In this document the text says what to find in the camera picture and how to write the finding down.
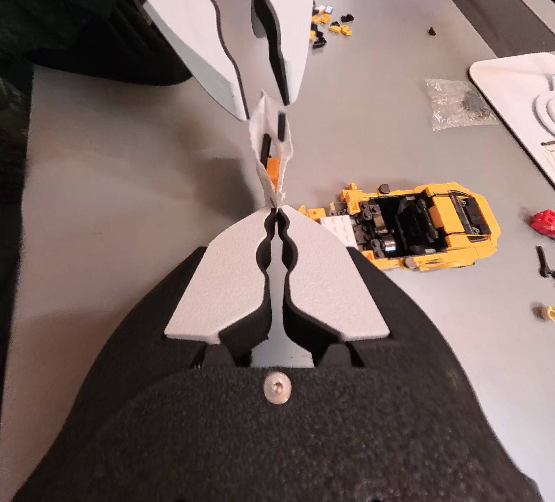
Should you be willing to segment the red lego minifigure piece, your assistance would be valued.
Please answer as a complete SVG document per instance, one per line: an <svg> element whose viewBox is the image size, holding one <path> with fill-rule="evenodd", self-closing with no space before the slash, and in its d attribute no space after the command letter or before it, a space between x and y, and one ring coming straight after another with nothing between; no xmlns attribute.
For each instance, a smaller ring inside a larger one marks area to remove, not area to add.
<svg viewBox="0 0 555 502"><path fill-rule="evenodd" d="M535 230L538 234L545 237L555 238L555 212L551 209L546 209L542 212L535 214L530 222L530 228Z"/></svg>

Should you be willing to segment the yellow lego car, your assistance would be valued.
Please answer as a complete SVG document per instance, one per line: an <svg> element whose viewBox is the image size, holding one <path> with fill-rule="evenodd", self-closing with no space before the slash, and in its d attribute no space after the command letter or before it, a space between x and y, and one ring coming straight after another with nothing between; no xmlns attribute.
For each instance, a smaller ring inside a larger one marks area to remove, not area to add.
<svg viewBox="0 0 555 502"><path fill-rule="evenodd" d="M501 235L487 200L457 183L375 193L351 183L328 207L298 211L380 270L469 267L493 255Z"/></svg>

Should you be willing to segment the clear plastic bag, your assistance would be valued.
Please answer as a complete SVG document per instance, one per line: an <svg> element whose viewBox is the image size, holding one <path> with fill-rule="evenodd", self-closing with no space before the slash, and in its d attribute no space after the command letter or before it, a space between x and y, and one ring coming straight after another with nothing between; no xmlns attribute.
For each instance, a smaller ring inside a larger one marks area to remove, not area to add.
<svg viewBox="0 0 555 502"><path fill-rule="evenodd" d="M472 83L440 78L427 78L425 83L434 132L498 123L495 112Z"/></svg>

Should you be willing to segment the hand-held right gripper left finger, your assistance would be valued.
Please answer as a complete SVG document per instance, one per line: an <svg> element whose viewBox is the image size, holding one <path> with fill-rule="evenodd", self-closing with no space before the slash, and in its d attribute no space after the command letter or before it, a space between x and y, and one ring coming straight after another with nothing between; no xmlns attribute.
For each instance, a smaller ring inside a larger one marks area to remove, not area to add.
<svg viewBox="0 0 555 502"><path fill-rule="evenodd" d="M164 329L167 338L224 346L237 366L251 367L272 324L267 269L275 224L275 210L264 207L209 243Z"/></svg>

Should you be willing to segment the white book stand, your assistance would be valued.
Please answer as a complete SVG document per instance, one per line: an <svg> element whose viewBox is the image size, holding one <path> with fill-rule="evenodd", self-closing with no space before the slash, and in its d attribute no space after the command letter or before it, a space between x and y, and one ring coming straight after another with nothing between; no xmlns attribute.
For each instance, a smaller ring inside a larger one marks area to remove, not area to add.
<svg viewBox="0 0 555 502"><path fill-rule="evenodd" d="M473 63L469 77L528 155L554 185L554 53L529 53Z"/></svg>

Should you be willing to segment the pile of small lego pieces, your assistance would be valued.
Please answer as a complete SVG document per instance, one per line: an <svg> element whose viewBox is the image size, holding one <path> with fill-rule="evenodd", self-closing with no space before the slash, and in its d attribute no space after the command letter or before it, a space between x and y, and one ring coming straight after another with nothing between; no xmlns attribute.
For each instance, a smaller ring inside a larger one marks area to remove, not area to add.
<svg viewBox="0 0 555 502"><path fill-rule="evenodd" d="M331 5L313 3L310 21L309 43L311 50L321 51L328 43L326 33L349 37L352 34L350 24L355 20L351 13L341 15L338 20L332 20L334 11Z"/></svg>

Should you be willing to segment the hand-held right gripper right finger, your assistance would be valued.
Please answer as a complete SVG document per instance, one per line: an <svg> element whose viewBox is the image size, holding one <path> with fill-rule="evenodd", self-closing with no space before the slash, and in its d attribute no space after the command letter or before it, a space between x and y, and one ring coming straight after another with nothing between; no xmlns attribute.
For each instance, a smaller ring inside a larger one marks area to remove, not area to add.
<svg viewBox="0 0 555 502"><path fill-rule="evenodd" d="M316 220L290 206L277 214L282 241L283 324L317 367L330 346L381 340L390 329L353 255L360 255L348 215Z"/></svg>

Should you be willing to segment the white paper bag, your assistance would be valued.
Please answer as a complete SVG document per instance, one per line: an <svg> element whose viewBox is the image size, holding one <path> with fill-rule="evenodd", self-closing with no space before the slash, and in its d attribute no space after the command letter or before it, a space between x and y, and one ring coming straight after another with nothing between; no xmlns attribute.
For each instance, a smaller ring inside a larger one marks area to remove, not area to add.
<svg viewBox="0 0 555 502"><path fill-rule="evenodd" d="M283 143L278 140L278 113L285 112L284 108L274 101L265 92L261 93L261 98L256 106L249 123L249 134L251 147L255 156L255 168L260 179L265 205L273 209L279 209L284 204L285 192L283 190L285 171L289 161L294 154L293 142L291 138L290 126L287 118L286 138ZM281 158L280 179L277 193L274 190L266 169L260 162L260 151L263 134L267 133L272 138L270 150L271 157Z"/></svg>

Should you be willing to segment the cluster of tiny lego parts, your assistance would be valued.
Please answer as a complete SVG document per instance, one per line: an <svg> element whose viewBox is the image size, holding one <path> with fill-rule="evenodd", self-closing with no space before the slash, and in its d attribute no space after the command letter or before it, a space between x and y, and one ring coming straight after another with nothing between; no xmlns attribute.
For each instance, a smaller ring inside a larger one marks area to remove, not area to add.
<svg viewBox="0 0 555 502"><path fill-rule="evenodd" d="M538 272L543 278L553 278L554 270L551 269L547 262L547 257L545 255L545 250L542 246L536 246L536 253L538 256L539 268Z"/></svg>

